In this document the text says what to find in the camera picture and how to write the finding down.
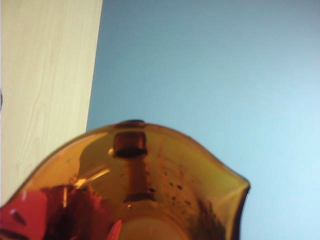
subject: wooden panel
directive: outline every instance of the wooden panel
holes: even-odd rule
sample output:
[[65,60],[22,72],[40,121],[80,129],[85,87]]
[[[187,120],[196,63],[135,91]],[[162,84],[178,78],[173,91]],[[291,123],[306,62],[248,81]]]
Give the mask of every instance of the wooden panel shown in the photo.
[[3,0],[1,203],[86,130],[102,0]]

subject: glass pitcher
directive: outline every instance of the glass pitcher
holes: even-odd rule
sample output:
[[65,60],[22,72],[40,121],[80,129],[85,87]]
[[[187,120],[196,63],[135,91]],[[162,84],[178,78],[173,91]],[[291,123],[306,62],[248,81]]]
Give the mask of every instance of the glass pitcher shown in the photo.
[[130,120],[49,155],[0,210],[4,240],[238,240],[249,182],[190,137]]

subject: amber glass pitcher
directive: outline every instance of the amber glass pitcher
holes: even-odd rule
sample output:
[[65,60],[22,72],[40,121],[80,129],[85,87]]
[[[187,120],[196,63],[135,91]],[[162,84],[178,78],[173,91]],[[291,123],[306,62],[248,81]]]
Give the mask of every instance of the amber glass pitcher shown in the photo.
[[190,137],[130,120],[48,156],[0,210],[2,240],[238,240],[249,182]]

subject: light wood surface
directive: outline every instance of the light wood surface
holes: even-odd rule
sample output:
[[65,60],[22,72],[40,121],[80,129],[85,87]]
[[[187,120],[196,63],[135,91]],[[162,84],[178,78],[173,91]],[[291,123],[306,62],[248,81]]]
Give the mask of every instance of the light wood surface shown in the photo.
[[1,204],[86,131],[102,0],[1,1]]

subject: blue background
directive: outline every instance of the blue background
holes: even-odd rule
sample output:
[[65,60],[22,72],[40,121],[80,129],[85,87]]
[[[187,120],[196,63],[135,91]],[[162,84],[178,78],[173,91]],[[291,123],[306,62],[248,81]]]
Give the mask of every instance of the blue background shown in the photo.
[[242,240],[320,239],[320,1],[105,0],[87,130],[128,119],[250,180]]

